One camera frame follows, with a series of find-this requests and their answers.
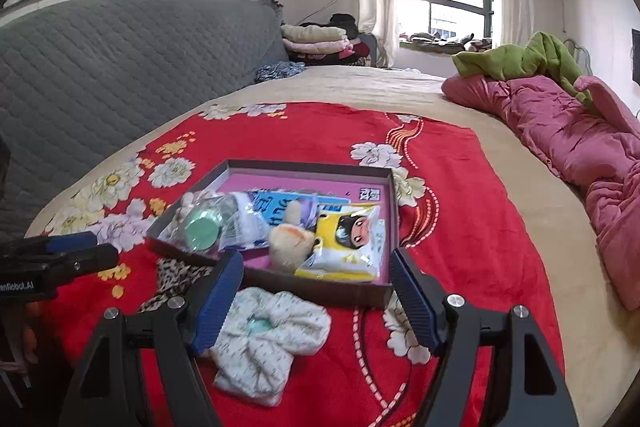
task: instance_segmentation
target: quilted gray cover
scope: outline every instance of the quilted gray cover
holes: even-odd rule
[[[0,26],[0,241],[133,140],[287,60],[280,19],[273,0],[70,0]]]

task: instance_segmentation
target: green blanket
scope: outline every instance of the green blanket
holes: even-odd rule
[[[589,92],[574,88],[574,82],[582,74],[578,64],[560,39],[551,34],[536,33],[524,48],[505,44],[484,53],[461,52],[452,58],[463,78],[485,74],[494,80],[513,80],[543,74],[579,102],[592,105]]]

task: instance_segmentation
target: folded cream blanket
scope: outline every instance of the folded cream blanket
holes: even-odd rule
[[[239,291],[215,346],[204,355],[219,369],[214,384],[274,407],[282,400],[293,356],[316,354],[330,326],[322,306],[289,292]]]
[[[306,53],[309,55],[331,55],[344,50],[352,50],[353,44],[347,37],[333,42],[291,42],[289,39],[282,39],[284,47],[292,52]]]
[[[292,42],[330,42],[340,41],[347,35],[342,28],[324,28],[323,26],[280,26],[282,36]]]

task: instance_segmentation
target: yellow snack package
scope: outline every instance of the yellow snack package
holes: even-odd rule
[[[296,275],[330,280],[377,279],[382,263],[379,215],[377,204],[320,205],[313,252]]]

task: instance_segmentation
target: beige bed sheet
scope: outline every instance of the beige bed sheet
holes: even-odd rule
[[[626,312],[600,263],[582,202],[521,145],[496,118],[447,101],[442,79],[404,71],[320,66],[293,78],[270,80],[224,96],[218,103],[334,102],[357,108],[406,112],[469,127],[543,259],[556,303],[566,379],[582,427],[601,427],[640,367],[640,314]],[[147,143],[210,102],[189,111],[114,154],[38,215],[30,234],[81,187],[110,171]]]

